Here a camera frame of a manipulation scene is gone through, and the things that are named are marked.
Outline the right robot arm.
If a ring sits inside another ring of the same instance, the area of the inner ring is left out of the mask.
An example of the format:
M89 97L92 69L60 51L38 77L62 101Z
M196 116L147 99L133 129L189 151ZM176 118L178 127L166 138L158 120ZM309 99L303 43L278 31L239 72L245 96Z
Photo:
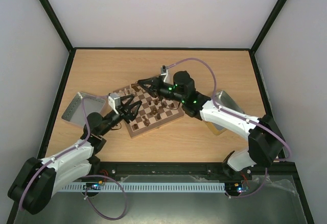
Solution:
M137 83L154 98L180 102L189 117L222 126L248 141L246 149L233 151L225 159L223 174L229 179L250 166L270 167L280 151L288 148L271 116L249 116L216 103L196 90L194 80L186 71L175 73L172 84L166 83L163 76L141 79Z

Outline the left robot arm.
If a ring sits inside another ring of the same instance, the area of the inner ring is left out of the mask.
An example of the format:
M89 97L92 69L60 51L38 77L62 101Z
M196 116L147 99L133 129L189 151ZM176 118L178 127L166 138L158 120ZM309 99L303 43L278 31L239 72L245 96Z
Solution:
M134 97L133 94L111 93L106 96L112 108L107 115L84 112L85 124L80 139L48 158L26 160L8 190L8 197L18 203L20 209L37 214L63 187L79 178L93 176L100 169L100 159L96 155L106 143L103 136L121 121L135 120L142 102L134 102Z

